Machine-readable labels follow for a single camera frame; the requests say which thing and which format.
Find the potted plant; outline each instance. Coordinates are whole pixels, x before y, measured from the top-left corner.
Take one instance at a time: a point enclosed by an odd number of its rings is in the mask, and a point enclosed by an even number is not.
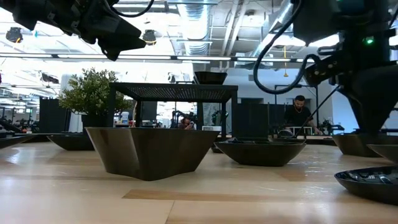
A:
[[[85,114],[81,117],[84,133],[85,127],[106,127],[109,83],[117,81],[118,78],[113,71],[83,69],[83,76],[73,75],[68,82],[70,88],[63,89],[59,96],[60,106],[70,109],[73,113]],[[123,94],[116,93],[116,113],[131,107],[132,103],[125,100]]]

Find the green leafy plant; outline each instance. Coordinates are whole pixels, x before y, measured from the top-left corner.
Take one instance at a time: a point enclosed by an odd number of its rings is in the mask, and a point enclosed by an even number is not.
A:
[[[113,71],[97,72],[95,68],[83,69],[83,76],[73,75],[68,82],[71,88],[63,89],[59,96],[60,106],[68,108],[74,113],[106,116],[108,114],[109,83],[117,80]],[[115,113],[120,113],[131,107],[132,103],[125,100],[123,94],[117,92]]]

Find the man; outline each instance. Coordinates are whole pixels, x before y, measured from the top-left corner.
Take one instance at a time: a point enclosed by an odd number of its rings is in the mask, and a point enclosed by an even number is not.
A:
[[[294,99],[293,106],[289,106],[285,111],[285,121],[286,124],[301,127],[304,122],[311,116],[311,112],[308,108],[304,106],[305,97],[302,95],[296,96]],[[308,120],[309,125],[314,130],[315,134],[322,134],[322,132],[317,128],[315,123],[313,122],[313,118]]]
[[[189,118],[182,118],[181,123],[178,124],[179,129],[192,130],[193,124]]]

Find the black cable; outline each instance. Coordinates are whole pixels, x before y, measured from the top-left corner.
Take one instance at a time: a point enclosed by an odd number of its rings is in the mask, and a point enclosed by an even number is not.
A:
[[[325,97],[325,99],[319,104],[319,106],[315,109],[314,112],[312,112],[312,114],[307,118],[307,120],[305,120],[305,122],[303,123],[303,125],[301,126],[301,128],[296,132],[296,134],[294,135],[293,138],[297,138],[297,136],[299,135],[299,133],[301,132],[301,130],[304,128],[304,126],[310,121],[310,119],[312,118],[312,116],[318,112],[319,108],[321,108],[321,106],[326,102],[326,100],[328,100],[334,93],[335,91],[337,91],[339,89],[339,85],[329,93],[329,95],[327,97]]]
[[[279,94],[283,94],[283,93],[287,93],[288,91],[292,90],[294,88],[294,86],[296,84],[298,84],[300,82],[300,80],[302,79],[303,75],[304,75],[304,70],[305,70],[305,66],[307,65],[307,60],[311,57],[314,60],[317,60],[316,55],[311,55],[311,56],[307,56],[306,59],[303,62],[303,65],[301,66],[300,71],[298,72],[298,75],[296,76],[296,79],[293,81],[292,84],[290,84],[288,87],[282,89],[282,90],[271,90],[268,89],[267,87],[265,87],[264,85],[262,85],[259,81],[258,78],[258,70],[261,64],[261,60],[262,58],[264,58],[265,54],[268,53],[269,49],[271,49],[271,47],[274,45],[274,42],[287,30],[287,28],[290,27],[290,25],[293,24],[293,21],[297,18],[297,16],[299,15],[300,11],[303,8],[303,0],[297,0],[298,5],[296,10],[294,11],[294,13],[292,14],[292,17],[286,22],[286,24],[284,24],[280,30],[278,31],[278,33],[276,33],[276,35],[272,38],[272,40],[264,47],[264,49],[261,51],[260,55],[258,56],[255,64],[254,64],[254,68],[253,68],[253,78],[254,78],[254,82],[256,83],[256,85],[264,92],[266,93],[270,93],[270,94],[274,94],[274,95],[279,95]]]
[[[394,25],[394,22],[396,21],[397,16],[398,16],[398,7],[397,7],[396,11],[394,12],[394,14],[392,15],[389,28],[391,28],[392,25]]]
[[[112,9],[112,11],[114,13],[116,13],[119,16],[123,16],[123,17],[126,17],[126,18],[136,18],[136,17],[142,16],[145,13],[147,13],[154,3],[155,3],[155,0],[150,0],[149,3],[148,3],[148,6],[144,10],[142,10],[141,12],[138,12],[137,14],[134,14],[134,15],[127,15],[127,14],[124,14],[122,12],[119,12],[113,6],[111,6],[111,9]]]

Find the faceted planter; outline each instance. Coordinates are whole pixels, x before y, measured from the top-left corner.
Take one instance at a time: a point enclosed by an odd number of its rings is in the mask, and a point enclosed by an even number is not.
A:
[[[235,162],[249,166],[286,165],[305,147],[305,143],[268,141],[223,141],[217,147]]]
[[[94,146],[85,134],[57,134],[47,136],[50,141],[67,151],[93,151]]]
[[[373,151],[380,156],[398,164],[398,144],[395,145],[368,145]]]
[[[160,180],[193,172],[219,131],[165,128],[86,128],[111,174]]]
[[[348,170],[335,174],[350,193],[377,202],[398,205],[398,167]]]
[[[398,136],[378,135],[376,137],[367,134],[336,134],[333,140],[344,155],[361,157],[381,157],[367,144],[398,144]]]
[[[28,141],[32,139],[34,135],[26,135],[21,137],[12,137],[12,138],[2,138],[0,139],[0,149],[4,149],[5,147],[13,146],[24,141]]]

